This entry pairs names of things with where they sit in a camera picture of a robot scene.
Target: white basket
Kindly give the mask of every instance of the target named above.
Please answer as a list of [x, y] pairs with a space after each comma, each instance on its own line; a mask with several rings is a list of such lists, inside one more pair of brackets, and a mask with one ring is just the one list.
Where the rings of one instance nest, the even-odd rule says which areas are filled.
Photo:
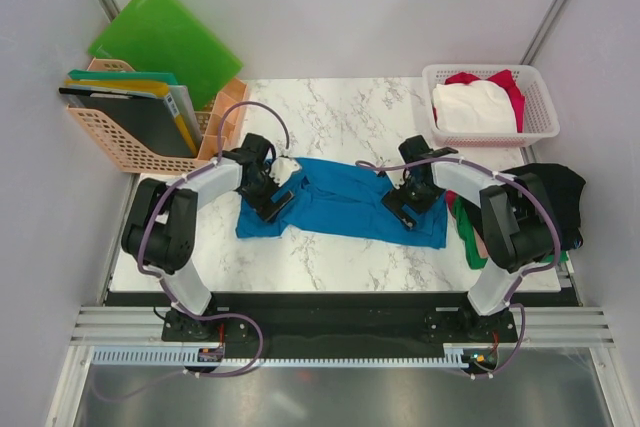
[[[437, 84], [444, 84], [454, 74], [468, 72], [481, 79], [509, 69], [518, 88], [525, 96], [523, 132], [517, 134], [492, 134], [473, 132], [445, 132], [438, 129], [433, 116], [431, 93]], [[429, 123], [436, 143], [447, 146], [473, 147], [527, 147], [540, 139], [555, 137], [560, 132], [558, 116], [553, 108], [551, 96], [537, 69], [528, 65], [478, 65], [440, 64], [429, 65], [422, 71], [424, 88], [431, 108], [428, 108]]]

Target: yellow folder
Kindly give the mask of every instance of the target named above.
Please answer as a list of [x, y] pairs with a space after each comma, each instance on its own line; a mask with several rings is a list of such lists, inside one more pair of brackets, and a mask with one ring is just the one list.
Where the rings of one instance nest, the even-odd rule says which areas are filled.
[[173, 121], [175, 122], [176, 127], [178, 127], [180, 135], [184, 138], [189, 150], [191, 150], [191, 153], [194, 156], [198, 155], [196, 144], [191, 138], [191, 134], [189, 134], [187, 124], [185, 123], [182, 114], [180, 114], [178, 106], [169, 91], [169, 86], [166, 83], [156, 80], [65, 80], [64, 83], [68, 87], [91, 87], [93, 89], [122, 94], [147, 93], [152, 94], [159, 99], [163, 99], [165, 106], [173, 116]]

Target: blue fabric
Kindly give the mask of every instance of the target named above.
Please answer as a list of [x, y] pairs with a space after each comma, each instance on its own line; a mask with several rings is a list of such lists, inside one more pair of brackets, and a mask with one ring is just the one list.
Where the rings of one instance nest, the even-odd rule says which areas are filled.
[[240, 239], [278, 237], [288, 225], [324, 234], [385, 240], [401, 245], [440, 249], [447, 243], [447, 207], [442, 195], [422, 215], [407, 211], [417, 220], [408, 231], [381, 203], [391, 189], [387, 176], [354, 165], [327, 160], [296, 159], [302, 170], [294, 174], [281, 192], [294, 199], [272, 224], [263, 222], [243, 200], [236, 226]]

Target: gray floor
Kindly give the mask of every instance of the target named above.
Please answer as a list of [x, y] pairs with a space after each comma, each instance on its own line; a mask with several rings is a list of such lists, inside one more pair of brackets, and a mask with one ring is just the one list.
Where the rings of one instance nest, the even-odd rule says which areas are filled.
[[[175, 368], [92, 367], [105, 395]], [[588, 351], [524, 351], [493, 380], [432, 369], [263, 368], [234, 379], [167, 380], [125, 402], [85, 392], [76, 426], [563, 426], [611, 421]]]

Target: white marble table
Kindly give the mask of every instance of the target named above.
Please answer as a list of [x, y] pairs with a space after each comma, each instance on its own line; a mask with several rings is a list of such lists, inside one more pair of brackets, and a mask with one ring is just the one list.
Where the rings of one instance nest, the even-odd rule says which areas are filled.
[[[291, 132], [289, 156], [353, 163], [402, 163], [398, 145], [423, 134], [432, 145], [421, 79], [302, 79], [250, 82], [251, 99], [278, 111]], [[247, 113], [243, 132], [271, 140], [283, 153], [280, 124], [259, 108]], [[523, 163], [519, 149], [461, 149], [494, 170]], [[441, 292], [466, 291], [478, 279], [449, 216], [447, 247], [405, 247], [289, 227], [282, 238], [239, 240], [240, 196], [228, 193], [198, 217], [194, 261], [213, 291]], [[120, 252], [111, 291], [158, 291]], [[554, 270], [531, 275], [521, 291], [559, 291]]]

